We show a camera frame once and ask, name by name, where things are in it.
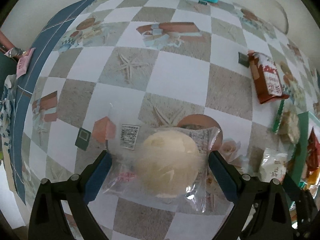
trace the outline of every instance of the table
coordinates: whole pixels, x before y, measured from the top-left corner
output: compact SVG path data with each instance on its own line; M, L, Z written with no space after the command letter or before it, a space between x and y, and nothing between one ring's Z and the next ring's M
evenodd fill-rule
M95 122L106 116L116 125L162 127L176 126L189 114L208 115L221 126L223 143L248 156L257 171L266 147L284 147L269 131L279 102L260 105L250 70L239 63L239 53L247 54L248 49L284 63L281 70L293 82L292 97L297 91L293 87L301 88L295 102L298 113L313 111L319 100L316 72L303 52L277 28L238 5L222 0L207 5L198 0L90 1L86 7L85 2L79 4L79 15L70 13L43 30L54 30L48 41L53 49L44 47L48 56L43 64L33 71L31 63L20 84L17 112L20 101L29 98L21 131L21 176L13 166L16 181L23 184L23 190L17 186L20 197L29 209L40 179L66 180L105 149L91 133ZM36 78L33 93L29 78ZM45 112L48 121L39 122L33 111L41 105L37 100L47 95L53 100L45 101L52 105L43 108L50 109ZM89 140L86 150L75 145L79 138ZM89 208L110 239L206 240L232 208L218 193L213 199L220 200L219 205L208 205L201 214L183 201L175 205L101 190ZM81 239L66 203L63 206Z

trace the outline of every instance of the clear plastic wrapper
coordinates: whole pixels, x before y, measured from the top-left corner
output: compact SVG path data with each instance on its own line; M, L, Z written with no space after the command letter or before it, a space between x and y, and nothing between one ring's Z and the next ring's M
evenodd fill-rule
M288 154L266 148L259 168L260 180L270 182L272 179L283 181L286 173Z
M208 149L219 132L122 125L120 140L108 142L113 165L103 189L126 196L139 191L163 203L183 197L204 212Z

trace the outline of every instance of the pink snack wrapper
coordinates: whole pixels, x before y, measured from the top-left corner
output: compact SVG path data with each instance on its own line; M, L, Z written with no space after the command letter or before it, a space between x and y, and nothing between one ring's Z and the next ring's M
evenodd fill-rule
M31 60L33 51L36 48L29 49L18 61L17 64L17 79L27 72L29 62Z

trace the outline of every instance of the metal screw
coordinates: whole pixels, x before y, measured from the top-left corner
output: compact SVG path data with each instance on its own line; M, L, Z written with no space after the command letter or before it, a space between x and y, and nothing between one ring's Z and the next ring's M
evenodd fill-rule
M309 238L309 237L310 237L310 232L304 233L303 237L304 237L304 238Z
M46 184L47 182L48 182L48 179L47 179L47 178L43 178L43 179L41 179L41 181L40 181L40 183L41 183L42 185Z
M242 175L242 179L246 180L246 181L249 181L251 179L250 175L248 174L243 174Z
M70 179L73 180L73 181L76 181L80 178L79 174L73 174Z
M280 181L278 179L273 179L272 182L276 185L279 185L280 184Z

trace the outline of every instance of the checkered tablecloth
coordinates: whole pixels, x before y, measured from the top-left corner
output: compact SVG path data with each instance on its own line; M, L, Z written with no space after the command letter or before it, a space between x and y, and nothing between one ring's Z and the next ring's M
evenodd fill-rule
M206 114L220 124L223 138L250 158L254 169L266 147L282 149L279 138L269 131L279 102L259 104L250 70L238 62L239 52L253 49L286 63L306 92L305 109L297 108L299 112L313 112L313 103L318 102L315 75L307 57L301 53L302 63L283 33L246 24L236 9L223 1L202 5L198 0L95 0L88 6L50 53L32 93L21 151L27 206L33 204L40 179L66 180L105 149L92 136L86 151L75 142L80 128L92 132L94 123L110 111L116 113L116 122L154 127L175 126L186 115ZM92 18L97 28L83 32L87 38L76 42L73 37L84 28L79 25ZM164 22L193 22L204 41L147 47L136 29ZM39 131L33 126L32 103L54 91L58 119ZM65 203L64 208L78 234ZM100 191L89 208L112 240L206 240L217 232L230 203L222 201L199 214L186 202L172 205Z

